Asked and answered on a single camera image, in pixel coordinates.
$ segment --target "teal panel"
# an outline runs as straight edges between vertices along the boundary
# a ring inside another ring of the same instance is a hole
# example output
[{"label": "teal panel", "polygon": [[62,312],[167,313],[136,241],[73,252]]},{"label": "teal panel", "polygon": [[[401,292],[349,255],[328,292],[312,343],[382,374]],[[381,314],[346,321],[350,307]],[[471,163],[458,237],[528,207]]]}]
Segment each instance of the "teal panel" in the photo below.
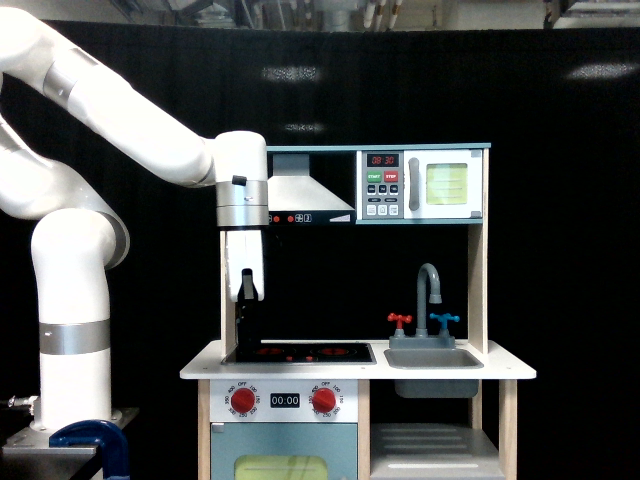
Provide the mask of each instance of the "teal panel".
[{"label": "teal panel", "polygon": [[329,480],[357,478],[355,423],[225,423],[211,433],[211,479],[233,480],[243,455],[303,455],[324,459]]},{"label": "teal panel", "polygon": [[406,220],[356,220],[356,225],[478,225],[481,218],[416,218]]},{"label": "teal panel", "polygon": [[427,145],[297,145],[267,146],[269,153],[357,152],[359,150],[456,150],[491,148],[490,143],[434,143]]}]

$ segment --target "faucet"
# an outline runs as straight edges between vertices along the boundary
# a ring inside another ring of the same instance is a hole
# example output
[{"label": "faucet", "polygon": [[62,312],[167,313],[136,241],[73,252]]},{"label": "faucet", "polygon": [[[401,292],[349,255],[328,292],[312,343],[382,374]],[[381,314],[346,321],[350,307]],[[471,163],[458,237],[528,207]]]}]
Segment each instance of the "faucet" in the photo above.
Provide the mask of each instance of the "faucet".
[{"label": "faucet", "polygon": [[455,348],[455,338],[449,335],[447,322],[460,321],[460,317],[452,316],[448,313],[444,315],[431,315],[441,324],[438,335],[429,336],[427,334],[427,278],[429,279],[429,303],[442,303],[440,295],[440,277],[436,267],[430,263],[425,263],[418,271],[418,322],[416,334],[405,336],[402,330],[402,323],[411,322],[411,316],[390,314],[387,319],[397,322],[396,333],[389,337],[389,347],[391,349],[417,349],[417,348]]},{"label": "faucet", "polygon": [[418,320],[416,338],[427,338],[427,278],[429,278],[429,303],[442,303],[440,277],[436,267],[425,263],[418,271]]}]

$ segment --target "control knob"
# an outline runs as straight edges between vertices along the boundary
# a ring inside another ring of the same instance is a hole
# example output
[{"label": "control knob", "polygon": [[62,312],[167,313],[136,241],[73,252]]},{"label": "control knob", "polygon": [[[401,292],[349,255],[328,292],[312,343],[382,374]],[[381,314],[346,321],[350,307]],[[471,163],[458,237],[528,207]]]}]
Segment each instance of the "control knob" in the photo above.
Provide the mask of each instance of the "control knob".
[{"label": "control knob", "polygon": [[329,388],[319,388],[311,397],[314,410],[320,413],[329,413],[336,406],[336,396]]},{"label": "control knob", "polygon": [[256,404],[256,396],[248,388],[239,388],[231,395],[231,408],[238,413],[248,413]]}]

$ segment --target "red faucet handle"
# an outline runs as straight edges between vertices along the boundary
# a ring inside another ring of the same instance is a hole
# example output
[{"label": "red faucet handle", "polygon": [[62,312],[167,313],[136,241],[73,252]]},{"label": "red faucet handle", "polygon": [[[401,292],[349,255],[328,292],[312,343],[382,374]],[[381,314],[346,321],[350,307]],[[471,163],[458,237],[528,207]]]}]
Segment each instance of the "red faucet handle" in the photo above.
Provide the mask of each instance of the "red faucet handle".
[{"label": "red faucet handle", "polygon": [[395,313],[390,313],[387,320],[390,322],[396,322],[396,329],[402,330],[402,324],[411,323],[413,317],[411,315],[396,315]]}]

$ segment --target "wooden post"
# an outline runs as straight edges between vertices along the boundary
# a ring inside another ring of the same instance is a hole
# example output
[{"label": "wooden post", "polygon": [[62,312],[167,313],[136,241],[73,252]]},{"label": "wooden post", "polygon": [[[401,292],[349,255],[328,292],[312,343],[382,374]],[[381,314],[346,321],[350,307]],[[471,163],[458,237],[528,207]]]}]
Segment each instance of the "wooden post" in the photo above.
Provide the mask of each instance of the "wooden post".
[{"label": "wooden post", "polygon": [[469,400],[469,424],[474,430],[482,430],[482,380],[478,384],[478,394]]},{"label": "wooden post", "polygon": [[518,475],[518,381],[500,380],[500,468],[506,480]]},{"label": "wooden post", "polygon": [[469,343],[480,353],[489,351],[487,332],[489,247],[489,150],[482,155],[482,224],[469,225]]},{"label": "wooden post", "polygon": [[209,380],[198,380],[198,480],[211,480]]},{"label": "wooden post", "polygon": [[236,347],[236,305],[229,298],[227,287],[227,242],[225,232],[220,232],[220,340],[222,356],[226,357]]},{"label": "wooden post", "polygon": [[371,477],[371,418],[369,380],[358,380],[358,480]]}]

